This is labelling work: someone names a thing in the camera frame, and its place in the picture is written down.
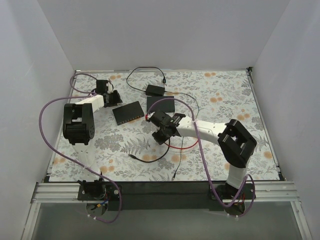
glass panel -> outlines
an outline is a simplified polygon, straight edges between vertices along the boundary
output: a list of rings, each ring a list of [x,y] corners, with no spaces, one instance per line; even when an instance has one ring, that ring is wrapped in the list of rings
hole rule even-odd
[[[103,216],[111,219],[116,212]],[[33,240],[300,240],[290,202],[256,202],[240,219],[201,209],[124,210],[113,224],[87,217],[84,203],[42,203]]]

black box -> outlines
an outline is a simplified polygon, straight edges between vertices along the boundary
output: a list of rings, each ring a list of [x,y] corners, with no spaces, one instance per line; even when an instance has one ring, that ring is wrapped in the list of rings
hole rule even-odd
[[[146,98],[146,111],[154,104],[156,101],[160,99],[174,99],[174,96],[148,96]],[[164,113],[174,113],[176,111],[175,101],[174,100],[166,100],[159,102],[153,109],[152,112],[160,110]]]
[[[121,125],[145,116],[139,101],[112,109],[116,124]]]
[[[162,86],[148,85],[145,90],[145,95],[153,97],[161,97],[165,94],[165,88]]]

floral pattern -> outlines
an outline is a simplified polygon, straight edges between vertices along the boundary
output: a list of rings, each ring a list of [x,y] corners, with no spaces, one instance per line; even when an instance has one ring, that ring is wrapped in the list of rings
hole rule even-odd
[[[98,79],[111,79],[114,88],[122,98],[122,105],[139,100],[146,112],[147,96],[126,83],[126,73],[97,73]],[[258,144],[251,157],[248,172],[255,180],[278,180],[278,172],[273,159],[269,142],[259,115],[259,111],[245,71],[167,71],[165,89],[168,96],[174,96],[189,104],[195,114],[198,108],[195,101],[184,94],[197,99],[199,104],[198,119],[214,123],[227,123],[230,119],[238,119],[255,137]],[[162,86],[162,76],[159,72],[133,73],[128,80],[136,88],[146,89],[148,84]],[[88,76],[79,75],[75,87],[82,91],[95,88],[95,81]],[[152,123],[139,118],[128,123],[117,125],[112,109],[102,108],[94,113],[95,123],[95,158],[103,175],[114,181],[171,181],[180,161],[180,150],[171,148],[167,155],[154,163],[143,163],[128,156],[133,154],[145,161],[152,161],[161,156],[166,145],[158,145],[151,134],[156,130]],[[190,116],[189,110],[182,104],[175,102],[177,113]],[[181,137],[172,137],[171,145],[180,147]],[[196,139],[185,137],[183,146],[193,145]],[[203,150],[212,180],[226,180],[229,163],[223,156],[219,146],[203,141]],[[69,142],[61,136],[58,150],[68,156],[76,158],[76,154]],[[50,181],[75,182],[81,179],[82,168],[56,156],[52,163]],[[175,176],[175,181],[203,181],[206,180],[199,146],[183,150],[181,165]]]

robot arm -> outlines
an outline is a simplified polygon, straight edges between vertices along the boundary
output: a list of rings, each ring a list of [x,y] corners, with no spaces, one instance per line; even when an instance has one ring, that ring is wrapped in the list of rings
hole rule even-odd
[[[72,144],[79,162],[99,173],[94,141],[92,141],[95,136],[94,113],[102,107],[116,106],[122,103],[122,100],[110,80],[97,80],[94,91],[95,96],[64,105],[62,132],[64,138]],[[89,171],[83,170],[81,180],[92,182],[98,178]]]
[[[146,116],[148,122],[159,127],[152,134],[160,145],[170,137],[197,137],[194,121],[184,114],[176,113],[173,117],[162,111]],[[248,162],[253,154],[257,141],[237,120],[229,123],[212,123],[197,120],[196,125],[202,140],[219,145],[223,155],[230,163],[226,184],[238,190],[246,175]]]

power adapter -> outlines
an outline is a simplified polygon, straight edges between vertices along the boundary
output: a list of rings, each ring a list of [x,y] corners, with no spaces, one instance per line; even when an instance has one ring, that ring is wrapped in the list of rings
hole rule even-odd
[[[165,88],[162,86],[154,86],[148,84],[145,90],[145,95],[153,97],[161,97],[165,94]]]

